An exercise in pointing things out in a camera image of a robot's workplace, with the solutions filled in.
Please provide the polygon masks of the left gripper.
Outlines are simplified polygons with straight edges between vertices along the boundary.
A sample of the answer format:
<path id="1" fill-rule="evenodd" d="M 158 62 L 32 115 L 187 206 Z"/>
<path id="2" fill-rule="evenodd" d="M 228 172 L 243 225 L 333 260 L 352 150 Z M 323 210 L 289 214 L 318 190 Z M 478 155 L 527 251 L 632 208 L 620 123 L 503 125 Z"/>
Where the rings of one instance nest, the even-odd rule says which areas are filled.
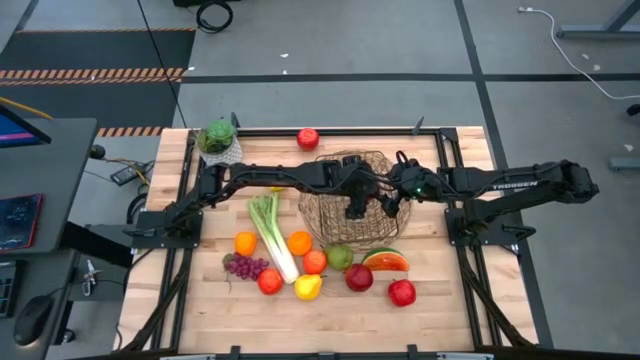
<path id="1" fill-rule="evenodd" d="M 326 194 L 349 197 L 346 218 L 350 220 L 363 219 L 370 198 L 379 194 L 376 175 L 360 155 L 332 160 L 328 167 L 328 179 L 330 185 Z"/>

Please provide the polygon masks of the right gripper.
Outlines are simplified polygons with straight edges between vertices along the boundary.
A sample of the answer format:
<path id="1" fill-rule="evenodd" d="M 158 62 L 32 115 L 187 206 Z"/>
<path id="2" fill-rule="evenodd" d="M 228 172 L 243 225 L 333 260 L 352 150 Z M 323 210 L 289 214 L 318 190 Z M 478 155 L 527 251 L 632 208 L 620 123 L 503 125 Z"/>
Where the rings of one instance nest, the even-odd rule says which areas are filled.
<path id="1" fill-rule="evenodd" d="M 437 175 L 419 164 L 415 158 L 395 164 L 389 172 L 389 180 L 399 195 L 419 201 L 440 201 L 443 187 Z M 396 217 L 399 212 L 401 197 L 392 199 L 380 195 L 384 213 L 388 217 Z"/>

